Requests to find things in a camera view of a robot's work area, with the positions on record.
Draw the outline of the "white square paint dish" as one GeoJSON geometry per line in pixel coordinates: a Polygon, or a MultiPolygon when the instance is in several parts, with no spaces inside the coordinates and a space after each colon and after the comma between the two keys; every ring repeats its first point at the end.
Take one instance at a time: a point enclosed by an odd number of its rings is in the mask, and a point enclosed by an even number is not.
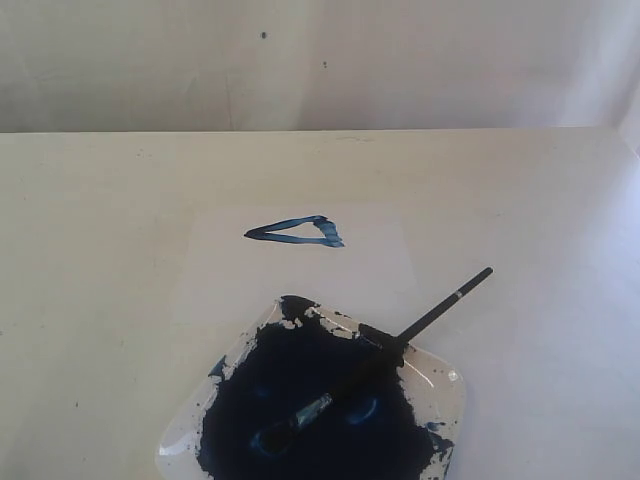
{"type": "Polygon", "coordinates": [[[177,410],[155,453],[166,479],[442,479],[465,406],[460,373],[410,346],[404,362],[329,408],[281,455],[256,435],[375,350],[369,328],[298,296],[274,301],[177,410]]]}

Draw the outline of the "black paintbrush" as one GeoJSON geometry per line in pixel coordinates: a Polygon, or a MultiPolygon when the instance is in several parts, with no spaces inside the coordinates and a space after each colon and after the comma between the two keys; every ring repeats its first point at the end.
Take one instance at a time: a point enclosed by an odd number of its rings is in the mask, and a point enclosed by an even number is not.
{"type": "Polygon", "coordinates": [[[279,455],[284,452],[303,430],[317,421],[331,407],[348,401],[366,385],[371,384],[393,367],[400,366],[410,341],[478,287],[493,272],[492,267],[485,267],[400,334],[378,336],[380,343],[376,345],[377,350],[371,357],[351,369],[347,375],[329,387],[317,399],[295,411],[286,419],[261,430],[255,437],[257,445],[268,455],[279,455]]]}

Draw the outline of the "white paper sheet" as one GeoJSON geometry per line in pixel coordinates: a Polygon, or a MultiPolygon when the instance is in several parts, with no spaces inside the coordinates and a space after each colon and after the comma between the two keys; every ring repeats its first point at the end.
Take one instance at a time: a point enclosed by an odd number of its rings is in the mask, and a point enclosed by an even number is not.
{"type": "Polygon", "coordinates": [[[395,334],[426,307],[419,293],[389,205],[229,206],[194,221],[173,320],[242,328],[298,295],[395,334]]]}

